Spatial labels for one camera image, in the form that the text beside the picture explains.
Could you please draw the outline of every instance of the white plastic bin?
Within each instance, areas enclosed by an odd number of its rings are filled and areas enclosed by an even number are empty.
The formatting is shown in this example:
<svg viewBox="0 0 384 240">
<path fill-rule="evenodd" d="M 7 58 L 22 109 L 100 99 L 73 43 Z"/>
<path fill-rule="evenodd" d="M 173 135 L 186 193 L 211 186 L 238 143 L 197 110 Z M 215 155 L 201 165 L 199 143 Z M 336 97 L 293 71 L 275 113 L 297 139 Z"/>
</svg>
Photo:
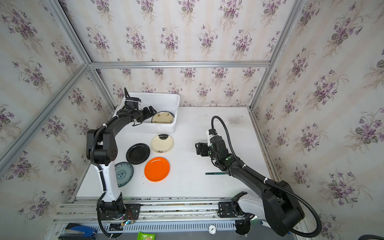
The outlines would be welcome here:
<svg viewBox="0 0 384 240">
<path fill-rule="evenodd" d="M 141 106 L 152 106 L 157 112 L 169 111 L 175 115 L 175 119 L 172 123 L 151 123 L 149 118 L 143 121 L 142 124 L 132 127 L 133 123 L 129 123 L 131 132 L 142 133 L 164 133 L 172 134 L 176 130 L 177 115 L 179 113 L 180 96 L 172 93 L 141 93 L 141 92 L 129 92 L 129 95 L 133 98 L 140 98 Z M 115 110 L 114 114 L 124 106 L 125 98 L 121 101 L 120 106 Z"/>
</svg>

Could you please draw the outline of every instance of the white table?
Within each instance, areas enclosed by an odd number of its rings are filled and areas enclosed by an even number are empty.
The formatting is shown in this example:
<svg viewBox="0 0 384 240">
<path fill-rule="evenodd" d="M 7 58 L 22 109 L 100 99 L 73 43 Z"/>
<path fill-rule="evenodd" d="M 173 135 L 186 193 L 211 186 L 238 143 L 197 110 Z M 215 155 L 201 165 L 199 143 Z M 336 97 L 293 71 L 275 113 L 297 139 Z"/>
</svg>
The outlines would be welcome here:
<svg viewBox="0 0 384 240">
<path fill-rule="evenodd" d="M 252 192 L 244 183 L 228 175 L 206 175 L 220 172 L 209 157 L 196 154 L 195 143 L 207 142 L 206 131 L 211 118 L 219 116 L 225 122 L 233 149 L 238 157 L 260 174 L 270 178 L 247 108 L 180 107 L 171 151 L 159 154 L 151 150 L 148 160 L 161 156 L 168 160 L 170 171 L 160 182 L 144 176 L 145 161 L 133 165 L 130 182 L 121 187 L 123 197 L 233 197 L 241 191 Z M 115 163 L 125 162 L 127 150 L 136 143 L 150 146 L 157 134 L 132 133 L 125 126 L 116 136 L 118 155 Z M 223 137 L 229 150 L 224 128 L 215 120 L 215 129 Z M 77 193 L 77 199 L 94 199 L 101 195 L 98 174 L 91 165 Z"/>
</svg>

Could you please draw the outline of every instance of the wallpaper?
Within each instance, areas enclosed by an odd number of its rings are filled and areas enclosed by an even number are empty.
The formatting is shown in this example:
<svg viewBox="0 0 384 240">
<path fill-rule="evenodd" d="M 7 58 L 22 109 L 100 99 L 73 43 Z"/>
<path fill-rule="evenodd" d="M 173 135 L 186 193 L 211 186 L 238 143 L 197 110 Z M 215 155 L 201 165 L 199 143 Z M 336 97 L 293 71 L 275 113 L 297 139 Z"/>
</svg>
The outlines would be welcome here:
<svg viewBox="0 0 384 240">
<path fill-rule="evenodd" d="M 0 155 L 80 65 L 43 0 L 0 1 Z"/>
<path fill-rule="evenodd" d="M 180 106 L 249 106 L 265 68 L 97 70 L 115 105 L 131 92 L 175 93 Z"/>
<path fill-rule="evenodd" d="M 73 201 L 89 162 L 86 133 L 110 114 L 98 95 L 84 76 L 1 176 L 2 238 L 43 239 L 57 207 Z"/>
<path fill-rule="evenodd" d="M 293 0 L 61 0 L 92 61 L 269 60 Z"/>
<path fill-rule="evenodd" d="M 383 0 L 309 0 L 256 110 L 317 239 L 384 236 L 383 16 Z"/>
</svg>

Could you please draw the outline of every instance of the teal plate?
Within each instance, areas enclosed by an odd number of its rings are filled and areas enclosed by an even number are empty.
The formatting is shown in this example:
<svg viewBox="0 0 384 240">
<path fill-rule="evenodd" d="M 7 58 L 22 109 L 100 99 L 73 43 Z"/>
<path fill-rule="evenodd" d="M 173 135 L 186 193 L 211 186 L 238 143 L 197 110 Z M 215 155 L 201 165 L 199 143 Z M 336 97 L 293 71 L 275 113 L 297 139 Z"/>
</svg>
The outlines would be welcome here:
<svg viewBox="0 0 384 240">
<path fill-rule="evenodd" d="M 126 185 L 133 176 L 133 167 L 127 162 L 119 162 L 115 165 L 116 180 L 118 186 Z"/>
</svg>

